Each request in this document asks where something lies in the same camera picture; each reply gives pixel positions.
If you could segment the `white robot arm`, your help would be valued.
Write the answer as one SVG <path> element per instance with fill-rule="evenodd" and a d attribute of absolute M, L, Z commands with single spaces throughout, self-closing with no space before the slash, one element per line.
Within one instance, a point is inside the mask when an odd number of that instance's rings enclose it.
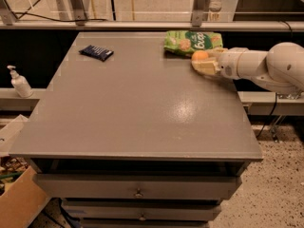
<path fill-rule="evenodd" d="M 204 76 L 245 79 L 278 94 L 304 91 L 304 47 L 283 42 L 268 51 L 246 47 L 198 50 L 191 58 L 193 69 Z"/>

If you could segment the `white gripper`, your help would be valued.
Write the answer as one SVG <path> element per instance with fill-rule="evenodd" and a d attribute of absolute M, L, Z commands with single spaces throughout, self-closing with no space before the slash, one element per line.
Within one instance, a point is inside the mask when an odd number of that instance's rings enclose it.
<path fill-rule="evenodd" d="M 200 74 L 215 76 L 220 72 L 224 78 L 238 80 L 238 61 L 246 50 L 246 47 L 233 47 L 228 50 L 224 47 L 207 49 L 208 56 L 212 58 L 193 60 L 191 64 Z"/>

